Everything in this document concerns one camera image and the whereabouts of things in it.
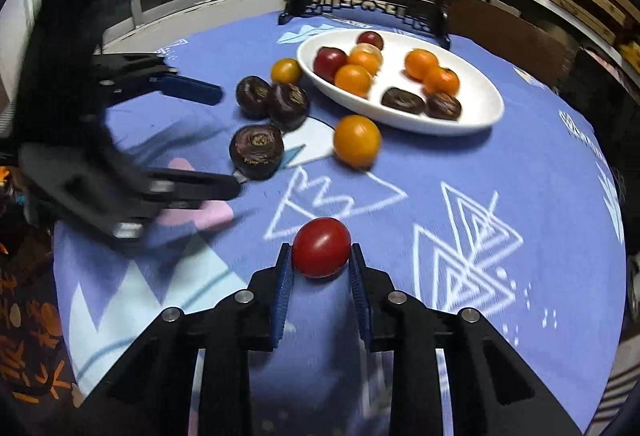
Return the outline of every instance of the tomato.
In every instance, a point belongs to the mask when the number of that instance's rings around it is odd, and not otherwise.
[[[356,43],[358,42],[366,42],[372,44],[379,50],[382,50],[385,47],[385,42],[383,41],[382,36],[380,36],[379,33],[372,31],[361,33],[358,36],[358,39],[356,39]]]
[[[422,80],[424,87],[422,92],[425,94],[446,93],[455,97],[460,89],[460,79],[453,70],[449,68],[433,68],[429,70]]]
[[[335,73],[345,64],[347,64],[347,54],[340,48],[323,46],[314,59],[314,73],[332,83]]]
[[[371,76],[362,66],[345,64],[335,73],[334,84],[358,97],[366,97],[371,87]]]
[[[367,54],[373,54],[376,56],[376,59],[378,59],[378,62],[380,63],[380,65],[382,65],[382,52],[380,52],[379,49],[377,49],[375,46],[373,46],[372,44],[369,44],[368,42],[359,42],[356,46],[354,46],[353,48],[351,48],[351,51],[349,52],[349,55],[352,55],[354,52],[367,52]]]
[[[276,83],[298,84],[300,77],[302,77],[302,69],[295,59],[280,59],[271,68],[271,80]]]
[[[366,117],[349,115],[335,128],[335,156],[353,169],[369,169],[378,158],[381,145],[380,130]]]
[[[363,50],[357,50],[349,54],[349,64],[362,66],[370,75],[375,75],[380,69],[378,58],[373,54],[368,54]]]
[[[338,272],[349,259],[351,235],[333,218],[317,218],[296,234],[291,262],[307,277],[327,277]]]
[[[438,58],[428,50],[416,48],[404,58],[404,70],[409,77],[421,81],[425,74],[438,66]]]

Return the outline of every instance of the white plate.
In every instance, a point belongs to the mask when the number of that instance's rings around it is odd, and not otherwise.
[[[318,89],[330,99],[355,113],[369,117],[388,126],[406,131],[430,135],[456,136],[474,133],[491,127],[502,118],[504,102],[494,84],[475,66],[434,44],[411,36],[377,30],[385,41],[384,58],[380,72],[375,76],[368,98],[357,97],[328,83],[313,73],[316,53],[323,46],[340,48],[349,55],[356,38],[363,32],[356,30],[332,30],[307,39],[298,48],[298,62]],[[460,78],[460,92],[456,96],[462,104],[462,115],[457,121],[431,119],[426,115],[413,115],[380,104],[389,86],[422,96],[420,83],[404,75],[404,56],[415,48],[433,52],[440,65],[451,68]]]

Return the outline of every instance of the chestnut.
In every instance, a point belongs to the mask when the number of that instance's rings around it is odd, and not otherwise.
[[[241,127],[229,144],[229,156],[234,166],[251,180],[266,180],[273,176],[282,162],[282,133],[271,124]]]
[[[455,121],[462,113],[462,104],[448,93],[433,93],[427,97],[426,113],[433,119]]]
[[[306,120],[309,97],[305,90],[293,84],[277,83],[271,88],[267,111],[271,121],[282,131],[293,131]]]
[[[242,79],[236,86],[236,101],[247,118],[254,120],[265,119],[267,112],[267,100],[271,86],[256,75],[250,75]]]
[[[424,111],[424,101],[420,95],[391,86],[382,95],[380,103],[388,108],[420,115]]]

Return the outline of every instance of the blue tablecloth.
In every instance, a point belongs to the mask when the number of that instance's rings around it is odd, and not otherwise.
[[[367,17],[378,28],[399,26]],[[318,16],[276,26],[276,14],[266,14],[174,42],[161,49],[169,64],[223,86],[226,98],[209,107],[143,96],[109,112],[114,138],[140,163],[230,174],[228,143],[246,123],[236,83],[268,78],[275,60],[295,57],[313,34],[351,27],[372,25]],[[451,49],[503,96],[504,118],[488,131],[436,138],[382,127],[371,172],[351,172],[330,156],[332,126],[349,112],[303,80],[311,118],[286,136],[286,164],[269,181],[244,184],[228,204],[165,213],[130,256],[59,224],[54,270],[82,391],[163,308],[212,307],[273,265],[306,221],[334,216],[397,288],[430,307],[484,312],[584,430],[625,300],[612,175],[592,127],[548,88],[468,39],[452,38]],[[390,356],[368,356],[359,344],[345,273],[322,285],[297,279],[279,349],[255,356],[258,434],[384,434]],[[441,384],[447,399],[444,369]]]

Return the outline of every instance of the blue textured grip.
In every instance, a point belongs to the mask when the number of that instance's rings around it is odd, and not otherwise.
[[[351,247],[351,256],[349,257],[349,279],[351,281],[351,294],[353,295],[353,304],[356,307],[356,317],[358,319],[358,331],[360,338],[369,348],[371,342],[371,317],[369,313],[369,300],[365,292],[362,272],[358,265],[358,256]]]
[[[271,303],[271,345],[278,347],[287,321],[289,296],[293,287],[293,265],[291,263],[291,247],[284,243],[276,263],[276,286],[273,303]]]

